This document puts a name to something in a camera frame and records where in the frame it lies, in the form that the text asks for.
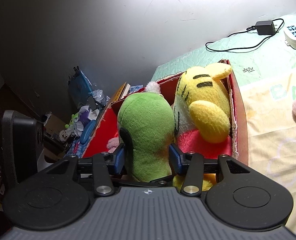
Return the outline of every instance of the gray gripper base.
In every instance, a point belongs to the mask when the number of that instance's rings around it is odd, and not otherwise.
[[[174,187],[122,187],[98,198],[75,223],[52,231],[12,228],[2,240],[292,240],[285,227],[266,232],[230,228],[213,218],[200,199],[180,195]]]

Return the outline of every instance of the red box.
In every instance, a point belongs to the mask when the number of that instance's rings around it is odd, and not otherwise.
[[[175,90],[178,79],[182,73],[178,73],[169,78],[158,81],[160,90],[169,105],[174,103]],[[248,165],[248,140],[247,140],[247,120],[241,98],[238,83],[232,72],[227,78],[222,80],[230,96],[231,116],[232,116],[232,153],[233,157]],[[117,136],[117,115],[125,99],[110,103],[105,109],[93,135],[88,143],[83,157],[90,157],[96,153],[108,151],[106,145],[109,139]]]

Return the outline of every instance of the yellow plush ear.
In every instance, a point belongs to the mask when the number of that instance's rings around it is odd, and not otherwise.
[[[213,63],[205,67],[213,80],[226,78],[231,72],[232,67],[225,63]]]

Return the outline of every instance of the silver bolt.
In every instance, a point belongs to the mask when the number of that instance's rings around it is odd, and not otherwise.
[[[197,193],[199,191],[199,188],[196,187],[196,186],[190,185],[190,186],[185,186],[183,188],[183,191],[188,193],[188,194],[194,194],[194,193]]]
[[[109,186],[99,186],[96,188],[96,191],[101,194],[107,194],[112,191],[112,188]]]

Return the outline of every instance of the yellow plush toy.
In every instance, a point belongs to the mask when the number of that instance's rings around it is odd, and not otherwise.
[[[191,67],[181,75],[173,112],[176,141],[183,152],[194,151],[211,159],[222,153],[231,155],[229,95],[220,81],[231,72],[230,65],[214,63]],[[203,190],[212,186],[209,179],[203,184]]]

